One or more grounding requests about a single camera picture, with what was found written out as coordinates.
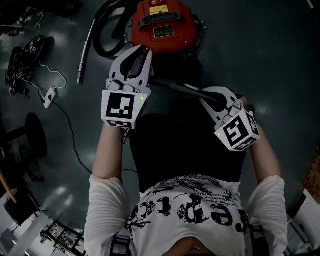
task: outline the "white equipment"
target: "white equipment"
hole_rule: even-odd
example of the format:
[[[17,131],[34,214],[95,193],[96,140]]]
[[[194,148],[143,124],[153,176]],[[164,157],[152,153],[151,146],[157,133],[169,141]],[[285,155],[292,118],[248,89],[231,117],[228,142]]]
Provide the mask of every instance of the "white equipment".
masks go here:
[[[112,64],[106,90],[102,91],[101,119],[109,126],[134,129],[151,95],[148,88],[152,50],[138,45],[125,51]],[[226,87],[196,92],[216,123],[215,135],[230,151],[243,151],[260,139],[253,112],[246,112],[240,99]],[[223,95],[226,104],[215,109],[210,95]]]

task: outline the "white sleeve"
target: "white sleeve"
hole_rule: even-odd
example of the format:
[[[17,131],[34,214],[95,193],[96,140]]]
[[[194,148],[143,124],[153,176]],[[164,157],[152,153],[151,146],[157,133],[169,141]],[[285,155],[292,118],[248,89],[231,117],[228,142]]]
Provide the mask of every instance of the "white sleeve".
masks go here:
[[[113,236],[127,223],[130,204],[118,178],[90,177],[89,210],[84,227],[84,248],[89,256],[109,254]]]
[[[250,224],[263,227],[271,256],[280,256],[288,245],[284,194],[284,180],[279,176],[272,176],[257,186],[248,203]]]

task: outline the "woman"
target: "woman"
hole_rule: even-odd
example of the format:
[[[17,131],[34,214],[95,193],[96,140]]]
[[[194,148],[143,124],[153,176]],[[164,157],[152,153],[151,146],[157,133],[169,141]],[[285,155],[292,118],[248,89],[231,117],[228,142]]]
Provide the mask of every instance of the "woman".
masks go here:
[[[122,184],[121,130],[103,127],[84,231],[89,256],[249,255],[249,224],[262,227],[267,255],[284,252],[285,183],[262,128],[250,147],[258,185],[245,212],[238,193],[245,152],[226,149],[203,109],[192,106],[188,117],[147,114],[130,131],[141,195],[132,212]],[[130,251],[119,245],[118,233],[131,239]]]

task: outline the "gray floor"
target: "gray floor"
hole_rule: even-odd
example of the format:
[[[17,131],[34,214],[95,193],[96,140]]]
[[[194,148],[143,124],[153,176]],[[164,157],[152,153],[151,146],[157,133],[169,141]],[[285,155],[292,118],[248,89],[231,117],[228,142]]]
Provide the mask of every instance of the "gray floor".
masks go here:
[[[205,86],[226,86],[245,95],[255,105],[257,119],[264,127],[279,158],[286,181],[287,207],[300,196],[303,180],[320,139],[320,29],[305,0],[183,0],[206,21],[207,39],[200,59],[205,68]],[[77,66],[91,20],[104,3],[85,1],[83,10],[71,19],[45,13],[40,33],[54,37],[52,51],[44,61],[67,78],[56,102],[69,114],[82,161],[92,167],[102,121],[101,94],[111,62],[91,48],[84,84],[77,85]],[[74,229],[83,229],[89,193],[89,175],[77,162],[72,134],[66,117],[57,106],[45,109],[30,87],[30,100],[11,96],[4,77],[10,53],[24,46],[37,34],[37,13],[17,37],[0,37],[0,111],[9,131],[24,124],[27,113],[36,113],[44,126],[47,157],[33,170],[44,176],[44,183],[30,183],[35,197],[58,218]],[[60,86],[60,77],[45,68],[36,72],[45,89]],[[146,112],[167,114],[179,93],[154,88]],[[24,139],[15,142],[22,144]],[[123,168],[135,168],[130,145],[124,146]],[[138,179],[123,173],[124,185],[134,203],[138,200]],[[253,164],[248,154],[241,178],[241,194],[246,205],[256,185]]]

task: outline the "metal vacuum wand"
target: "metal vacuum wand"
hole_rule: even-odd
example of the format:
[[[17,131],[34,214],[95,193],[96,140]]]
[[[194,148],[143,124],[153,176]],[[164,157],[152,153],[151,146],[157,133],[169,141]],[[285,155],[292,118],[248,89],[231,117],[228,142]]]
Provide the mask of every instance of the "metal vacuum wand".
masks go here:
[[[85,63],[86,63],[87,47],[88,47],[88,43],[89,43],[89,40],[90,40],[90,37],[91,37],[91,33],[92,33],[92,30],[93,30],[93,27],[94,27],[95,23],[96,23],[96,19],[94,18],[93,21],[92,21],[92,24],[91,24],[91,28],[90,28],[89,34],[88,34],[88,36],[86,38],[86,41],[84,43],[82,56],[81,56],[81,61],[80,61],[79,68],[78,68],[78,79],[76,81],[77,85],[81,84],[81,82],[82,82],[82,76],[83,76],[82,69],[84,68]]]

